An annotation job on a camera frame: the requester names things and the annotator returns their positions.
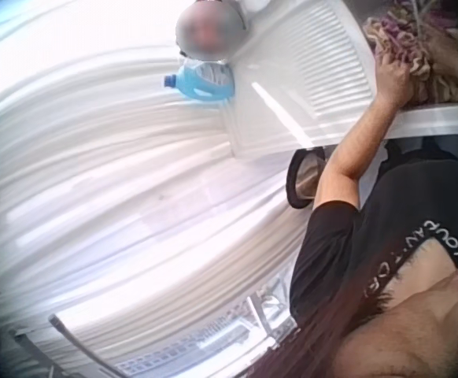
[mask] black t-shirt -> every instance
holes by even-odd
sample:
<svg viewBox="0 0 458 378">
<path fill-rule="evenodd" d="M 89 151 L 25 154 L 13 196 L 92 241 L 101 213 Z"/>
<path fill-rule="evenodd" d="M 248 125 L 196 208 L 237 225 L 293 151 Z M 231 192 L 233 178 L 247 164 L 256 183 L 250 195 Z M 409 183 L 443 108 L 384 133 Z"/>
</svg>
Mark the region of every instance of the black t-shirt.
<svg viewBox="0 0 458 378">
<path fill-rule="evenodd" d="M 360 212 L 341 201 L 315 209 L 295 265 L 290 312 L 297 319 L 314 309 L 336 290 L 333 282 L 347 282 L 369 261 L 377 261 L 376 274 L 364 294 L 380 295 L 430 238 L 458 267 L 458 161 L 420 161 L 392 169 Z"/>
</svg>

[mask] washing machine lid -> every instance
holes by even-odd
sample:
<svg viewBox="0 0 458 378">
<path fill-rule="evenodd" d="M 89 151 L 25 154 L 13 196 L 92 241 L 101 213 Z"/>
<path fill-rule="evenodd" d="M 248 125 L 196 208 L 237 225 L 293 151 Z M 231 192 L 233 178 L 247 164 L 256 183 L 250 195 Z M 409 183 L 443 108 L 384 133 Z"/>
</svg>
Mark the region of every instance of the washing machine lid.
<svg viewBox="0 0 458 378">
<path fill-rule="evenodd" d="M 342 0 L 271 2 L 229 64 L 223 119 L 237 157 L 337 144 L 375 92 L 372 52 Z"/>
</svg>

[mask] hand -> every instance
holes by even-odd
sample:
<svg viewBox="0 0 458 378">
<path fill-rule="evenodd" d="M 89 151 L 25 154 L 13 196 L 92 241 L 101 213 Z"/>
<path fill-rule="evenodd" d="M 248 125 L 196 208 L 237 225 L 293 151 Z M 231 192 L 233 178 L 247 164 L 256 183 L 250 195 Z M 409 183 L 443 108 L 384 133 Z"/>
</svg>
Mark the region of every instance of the hand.
<svg viewBox="0 0 458 378">
<path fill-rule="evenodd" d="M 379 55 L 376 58 L 376 100 L 394 110 L 407 104 L 414 94 L 409 71 L 409 65 L 394 61 L 391 54 Z"/>
</svg>

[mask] blue bottle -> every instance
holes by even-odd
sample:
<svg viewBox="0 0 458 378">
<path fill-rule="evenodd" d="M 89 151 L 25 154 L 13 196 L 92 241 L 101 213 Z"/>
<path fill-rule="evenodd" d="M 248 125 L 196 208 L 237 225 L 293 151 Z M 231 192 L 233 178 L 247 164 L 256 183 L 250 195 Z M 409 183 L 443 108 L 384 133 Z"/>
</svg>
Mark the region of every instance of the blue bottle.
<svg viewBox="0 0 458 378">
<path fill-rule="evenodd" d="M 164 78 L 164 86 L 205 102 L 223 101 L 235 95 L 231 69 L 215 62 L 186 61 L 178 74 Z"/>
</svg>

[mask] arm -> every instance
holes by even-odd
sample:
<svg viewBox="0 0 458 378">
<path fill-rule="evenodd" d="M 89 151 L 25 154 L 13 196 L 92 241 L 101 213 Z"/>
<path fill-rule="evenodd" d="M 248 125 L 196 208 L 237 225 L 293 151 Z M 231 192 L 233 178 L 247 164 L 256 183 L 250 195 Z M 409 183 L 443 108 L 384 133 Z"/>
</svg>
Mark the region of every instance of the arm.
<svg viewBox="0 0 458 378">
<path fill-rule="evenodd" d="M 360 206 L 358 183 L 371 164 L 397 111 L 412 97 L 409 67 L 377 57 L 378 94 L 365 114 L 341 141 L 329 159 L 316 192 L 314 208 L 330 201 Z"/>
<path fill-rule="evenodd" d="M 427 49 L 434 59 L 434 71 L 458 79 L 458 42 L 426 25 Z"/>
</svg>

